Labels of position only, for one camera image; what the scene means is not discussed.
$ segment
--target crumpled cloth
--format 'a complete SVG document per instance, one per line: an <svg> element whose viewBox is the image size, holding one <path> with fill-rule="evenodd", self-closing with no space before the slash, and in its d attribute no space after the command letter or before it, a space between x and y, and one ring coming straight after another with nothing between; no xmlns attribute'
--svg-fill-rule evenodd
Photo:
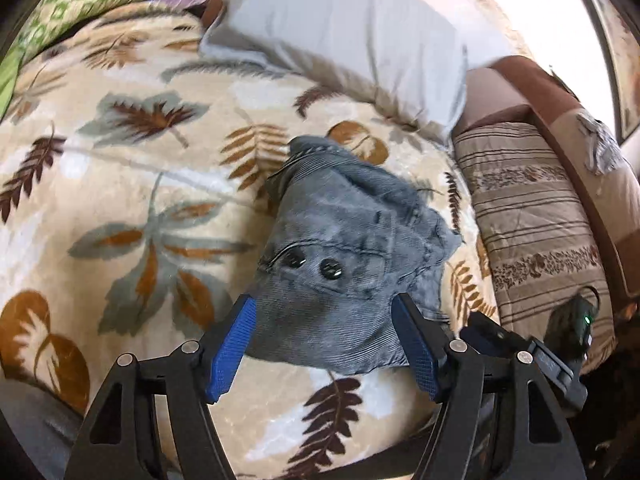
<svg viewBox="0 0 640 480"><path fill-rule="evenodd" d="M266 183L279 210L250 287L257 328L246 353L343 375L407 365L391 300L408 292L447 324L440 282L460 235L407 182L330 139L297 137L290 152Z"/></svg>
<svg viewBox="0 0 640 480"><path fill-rule="evenodd" d="M576 115L580 131L587 137L587 160L584 165L596 175L602 175L626 164L615 137L606 124L596 120L586 110Z"/></svg>

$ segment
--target brown leaf print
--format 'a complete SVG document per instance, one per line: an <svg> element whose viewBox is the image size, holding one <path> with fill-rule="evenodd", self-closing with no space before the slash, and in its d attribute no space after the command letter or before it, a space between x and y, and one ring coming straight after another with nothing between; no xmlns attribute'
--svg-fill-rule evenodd
<svg viewBox="0 0 640 480"><path fill-rule="evenodd" d="M455 267L449 262L447 265L451 269L449 285L456 309L456 319L461 321L461 326L466 326L469 313L476 310L487 317L493 316L496 308L482 298L478 286L473 283L473 276L466 261L458 262Z"/></svg>
<svg viewBox="0 0 640 480"><path fill-rule="evenodd" d="M0 362L8 379L24 380L28 377L22 367L17 339L28 334L27 327L34 324L32 316L40 320L46 332L50 330L49 304L39 292L24 290L12 297L0 314Z"/></svg>
<svg viewBox="0 0 640 480"><path fill-rule="evenodd" d="M156 281L158 280L158 255L156 254L156 247L153 242L149 244L149 255L146 259L145 269L140 275L138 284L136 285L136 294L142 300L143 308L149 302L154 289L156 288Z"/></svg>
<svg viewBox="0 0 640 480"><path fill-rule="evenodd" d="M252 124L231 132L225 139L227 142L220 153L226 158L220 166L235 166L227 178L242 179L238 191L258 181L264 184L267 177L278 171L287 160L289 137L279 126Z"/></svg>
<svg viewBox="0 0 640 480"><path fill-rule="evenodd" d="M40 105L40 98L58 88L62 88L64 83L61 79L65 76L63 72L47 70L46 65L31 75L24 75L18 78L14 89L14 98L9 104L6 112L7 117L11 117L13 124L18 124L21 120L31 115Z"/></svg>
<svg viewBox="0 0 640 480"><path fill-rule="evenodd" d="M168 43L163 48L168 48L169 50L185 50L187 52L197 52L199 44L200 40L182 40Z"/></svg>
<svg viewBox="0 0 640 480"><path fill-rule="evenodd" d="M263 67L260 63L254 63L252 61L196 59L164 70L160 74L160 79L165 83L169 83L177 75L194 72L231 74L241 77L262 77L266 79L281 79L284 76L283 72L273 72Z"/></svg>
<svg viewBox="0 0 640 480"><path fill-rule="evenodd" d="M383 164L389 156L385 143L373 137L366 126L355 121L336 124L329 130L327 137L343 145L360 160L374 166Z"/></svg>
<svg viewBox="0 0 640 480"><path fill-rule="evenodd" d="M129 22L140 18L180 18L184 13L180 9L158 5L155 2L138 2L127 4L105 12L98 20L95 28L113 25L114 23Z"/></svg>
<svg viewBox="0 0 640 480"><path fill-rule="evenodd" d="M140 238L142 238L141 230L130 229L116 233L113 236L107 236L102 240L98 240L94 245L96 247L131 245L140 240Z"/></svg>
<svg viewBox="0 0 640 480"><path fill-rule="evenodd" d="M220 254L235 254L238 252L236 249L205 249L205 248L192 248L187 249L184 247L177 247L172 245L165 245L164 248L173 254L179 254L185 258L190 258L193 260L202 260L206 262L207 260L217 261L214 256L220 256Z"/></svg>
<svg viewBox="0 0 640 480"><path fill-rule="evenodd" d="M142 142L168 130L183 148L188 148L187 139L174 126L193 118L196 115L196 111L188 105L170 108L165 111L164 106L165 103L156 103L153 106L153 110L149 112L142 106L136 106L135 104L115 103L113 104L113 109L122 118L115 121L114 126L116 128L130 128L132 133L126 138L132 140L132 142Z"/></svg>
<svg viewBox="0 0 640 480"><path fill-rule="evenodd" d="M331 99L332 97L336 97L338 95L341 95L340 92L331 90L326 86L315 85L302 92L302 94L300 94L296 98L296 101L293 103L293 105L298 115L303 119L306 119L306 111L313 103Z"/></svg>
<svg viewBox="0 0 640 480"><path fill-rule="evenodd" d="M449 211L451 211L451 223L453 228L460 232L460 201L462 197L460 196L460 191L458 190L458 183L456 182L456 177L447 171L445 173L445 177L447 179L447 196L449 197Z"/></svg>
<svg viewBox="0 0 640 480"><path fill-rule="evenodd" d="M55 128L52 124L51 135L33 141L31 151L25 156L18 171L4 183L0 192L0 216L5 224L11 213L12 204L14 208L18 207L22 191L24 190L27 198L31 196L33 177L35 176L36 182L40 182L44 168L50 168L53 165L54 156L63 153L62 145L66 139L55 137L54 134Z"/></svg>
<svg viewBox="0 0 640 480"><path fill-rule="evenodd" d="M216 202L201 202L198 204L188 205L172 213L171 220L180 221L202 218L209 214L209 212L216 207L218 207L218 204Z"/></svg>
<svg viewBox="0 0 640 480"><path fill-rule="evenodd" d="M89 368L75 343L64 336L49 334L36 354L34 376L41 375L41 368L45 369L42 372L48 375L56 396L84 414L89 404Z"/></svg>
<svg viewBox="0 0 640 480"><path fill-rule="evenodd" d="M562 182L567 180L564 168L558 166L520 166L474 172L469 180L472 193L493 191L510 186L520 186L530 182Z"/></svg>
<svg viewBox="0 0 640 480"><path fill-rule="evenodd" d="M634 74L634 105L636 106L636 109L634 110L634 112L636 113L636 115L640 114L640 73Z"/></svg>
<svg viewBox="0 0 640 480"><path fill-rule="evenodd" d="M480 261L480 274L483 279L491 275L491 268L489 267L489 256L486 253L486 248L482 242L482 237L478 233L476 238L476 252L478 253L478 260Z"/></svg>
<svg viewBox="0 0 640 480"><path fill-rule="evenodd" d="M523 256L493 269L492 278L495 290L501 290L532 282L544 275L575 274L600 265L596 246L588 245Z"/></svg>
<svg viewBox="0 0 640 480"><path fill-rule="evenodd" d="M49 304L34 290L12 297L0 314L0 360L5 376L39 380L61 400L84 414L89 403L89 370L78 347L68 338L50 333ZM36 345L33 366L20 351Z"/></svg>
<svg viewBox="0 0 640 480"><path fill-rule="evenodd" d="M98 50L83 57L82 60L91 68L109 70L117 66L123 68L127 64L142 63L143 59L136 56L136 46L148 40L146 32L125 32L115 37L101 38L92 46L100 46Z"/></svg>
<svg viewBox="0 0 640 480"><path fill-rule="evenodd" d="M180 270L176 285L181 312L201 329L206 330L215 322L215 310L207 286L196 276Z"/></svg>
<svg viewBox="0 0 640 480"><path fill-rule="evenodd" d="M302 419L310 421L304 432L309 437L289 459L288 463L293 465L278 480L307 478L319 473L321 466L333 463L329 452L346 452L340 435L351 437L349 422L359 420L358 412L352 406L362 403L362 398L353 393L360 387L360 381L354 377L336 380L330 372L329 376L331 384L318 390L305 403L305 406L315 405Z"/></svg>

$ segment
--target brown striped fabric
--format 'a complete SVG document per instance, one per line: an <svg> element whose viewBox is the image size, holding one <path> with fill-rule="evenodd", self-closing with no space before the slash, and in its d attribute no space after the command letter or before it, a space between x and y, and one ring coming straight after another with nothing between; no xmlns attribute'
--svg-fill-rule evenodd
<svg viewBox="0 0 640 480"><path fill-rule="evenodd" d="M500 322L542 339L553 308L593 285L602 304L583 372L593 370L616 344L609 289L582 203L556 154L525 123L476 128L453 142L489 256Z"/></svg>
<svg viewBox="0 0 640 480"><path fill-rule="evenodd" d="M567 168L591 220L618 313L640 298L640 185L627 165L602 175L588 170L588 141L579 114L587 111L571 110L540 133Z"/></svg>

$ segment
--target leaf pattern blanket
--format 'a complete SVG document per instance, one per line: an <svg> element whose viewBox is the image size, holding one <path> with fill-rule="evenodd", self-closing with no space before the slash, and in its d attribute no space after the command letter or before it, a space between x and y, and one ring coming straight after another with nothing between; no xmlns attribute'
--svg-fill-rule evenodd
<svg viewBox="0 0 640 480"><path fill-rule="evenodd" d="M298 135L407 179L464 243L446 263L452 328L497 320L469 192L411 128L299 76L197 53L199 22L133 4L23 67L0 124L0 358L84 413L118 355L166 355L244 292L273 223L266 177ZM210 407L238 478L298 478L400 442L433 405L407 368L340 377L242 360ZM175 459L166 407L164 452Z"/></svg>

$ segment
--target black button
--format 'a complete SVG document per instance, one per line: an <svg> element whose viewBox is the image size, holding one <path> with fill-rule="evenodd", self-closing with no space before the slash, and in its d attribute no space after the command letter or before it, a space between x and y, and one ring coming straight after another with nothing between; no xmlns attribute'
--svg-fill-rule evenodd
<svg viewBox="0 0 640 480"><path fill-rule="evenodd" d="M283 263L287 267L291 267L292 269L299 269L306 262L305 253L302 252L302 249L294 247L287 251L287 254L284 255Z"/></svg>
<svg viewBox="0 0 640 480"><path fill-rule="evenodd" d="M328 280L337 280L342 276L342 264L333 258L320 262L320 273Z"/></svg>

